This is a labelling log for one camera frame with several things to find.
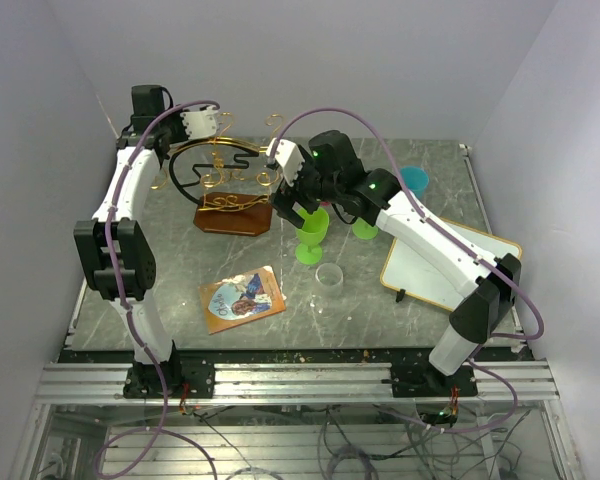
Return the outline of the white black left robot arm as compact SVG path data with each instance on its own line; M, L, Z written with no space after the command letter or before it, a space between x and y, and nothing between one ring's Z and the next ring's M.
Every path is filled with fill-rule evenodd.
M134 349L123 394L172 397L183 387L179 353L159 318L153 296L154 254L140 225L144 205L175 134L182 125L163 86L131 90L133 112L116 142L116 167L92 218L76 223L73 237L88 287L120 316Z

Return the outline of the clear wine glass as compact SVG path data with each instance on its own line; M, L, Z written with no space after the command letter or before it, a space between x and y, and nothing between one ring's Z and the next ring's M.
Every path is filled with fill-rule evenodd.
M315 272L317 292L323 296L335 296L342 291L343 279L343 271L337 264L321 264Z

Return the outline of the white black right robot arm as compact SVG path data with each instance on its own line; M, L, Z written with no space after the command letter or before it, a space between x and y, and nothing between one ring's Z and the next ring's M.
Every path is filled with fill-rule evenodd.
M455 385L461 365L487 342L513 307L520 260L476 246L405 191L394 174L366 169L350 138L340 131L323 132L308 147L273 139L266 155L271 168L282 173L271 199L282 218L302 227L296 206L309 213L323 201L339 206L409 246L461 295L426 367L411 385L435 396L445 394Z

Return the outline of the light green plastic wine glass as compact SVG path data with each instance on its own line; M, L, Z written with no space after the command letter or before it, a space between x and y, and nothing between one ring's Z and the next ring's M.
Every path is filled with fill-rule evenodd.
M295 249L296 259L304 265L315 265L322 259L321 243L326 237L330 217L322 207L318 207L313 213L300 208L297 213L304 223L301 228L296 229L299 240Z

